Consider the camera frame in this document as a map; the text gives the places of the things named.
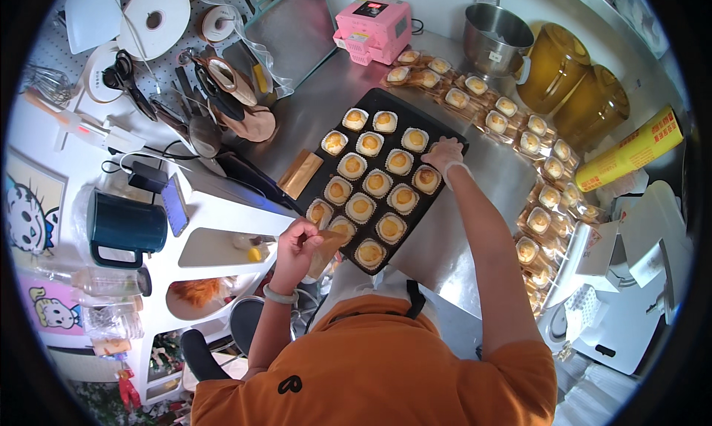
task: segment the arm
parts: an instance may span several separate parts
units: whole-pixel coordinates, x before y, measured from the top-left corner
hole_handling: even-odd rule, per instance
[[[462,162],[461,152],[462,145],[455,138],[441,138],[436,148],[423,156],[423,162],[443,172],[451,161]],[[482,307],[483,357],[515,341],[542,341],[507,224],[465,168],[453,165],[446,173],[475,262]]]
[[[314,250],[324,241],[323,237],[317,235],[318,231],[313,223],[300,217],[280,235],[277,264],[269,283],[272,291],[290,296],[294,287],[306,276]],[[244,381],[267,370],[282,349],[289,344],[291,314],[290,304],[280,304],[269,298],[265,300],[250,345],[248,371]]]

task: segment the black chair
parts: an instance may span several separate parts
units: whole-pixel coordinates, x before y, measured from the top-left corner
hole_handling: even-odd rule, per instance
[[[264,299],[260,297],[245,297],[235,303],[230,313],[230,334],[235,345],[245,355],[250,353],[252,338],[257,329],[257,323],[262,314]],[[213,358],[205,337],[191,329],[180,338],[180,345],[186,364],[190,367],[198,381],[229,380],[230,376]]]

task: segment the pink machine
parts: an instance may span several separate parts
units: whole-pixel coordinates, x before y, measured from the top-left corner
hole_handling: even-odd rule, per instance
[[[351,60],[390,65],[410,42],[410,5],[400,0],[356,0],[336,15],[334,42]]]

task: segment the stainless steel countertop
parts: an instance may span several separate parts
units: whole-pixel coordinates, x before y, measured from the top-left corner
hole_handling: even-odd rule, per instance
[[[458,42],[424,32],[413,37],[411,46],[444,57],[463,72],[470,70]],[[388,66],[377,62],[357,65],[345,50],[339,50],[307,77],[292,96],[274,104],[272,112],[277,129],[271,140],[245,141],[234,148],[277,181],[302,149],[313,151],[346,110],[371,88],[381,87],[379,81],[388,71]],[[496,81],[494,87],[521,105],[512,79]],[[536,180],[531,165],[510,147],[487,138],[418,89],[391,88],[389,92],[467,138],[470,149],[464,161],[513,233],[515,221]],[[475,265],[452,191],[445,189],[440,193],[390,264],[452,304],[482,317]]]

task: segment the cartoon poster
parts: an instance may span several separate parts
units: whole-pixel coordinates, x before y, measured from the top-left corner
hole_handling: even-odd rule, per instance
[[[5,235],[16,264],[29,267],[57,244],[66,179],[10,149],[3,182]]]
[[[72,287],[60,282],[19,277],[27,316],[40,332],[83,335],[79,305],[72,301]]]

